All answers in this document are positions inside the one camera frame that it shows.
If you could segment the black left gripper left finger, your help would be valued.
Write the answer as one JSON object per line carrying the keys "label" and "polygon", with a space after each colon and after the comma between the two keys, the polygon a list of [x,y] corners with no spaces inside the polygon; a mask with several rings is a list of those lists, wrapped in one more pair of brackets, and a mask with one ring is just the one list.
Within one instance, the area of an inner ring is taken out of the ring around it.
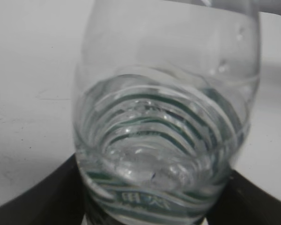
{"label": "black left gripper left finger", "polygon": [[0,206],[0,225],[80,225],[82,183],[72,155],[40,183]]}

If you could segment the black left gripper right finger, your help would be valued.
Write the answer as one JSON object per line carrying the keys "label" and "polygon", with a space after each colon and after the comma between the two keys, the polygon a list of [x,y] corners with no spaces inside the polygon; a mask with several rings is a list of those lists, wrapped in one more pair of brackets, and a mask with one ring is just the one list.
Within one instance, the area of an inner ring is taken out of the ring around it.
{"label": "black left gripper right finger", "polygon": [[210,225],[281,225],[281,201],[255,186],[237,171],[214,207]]}

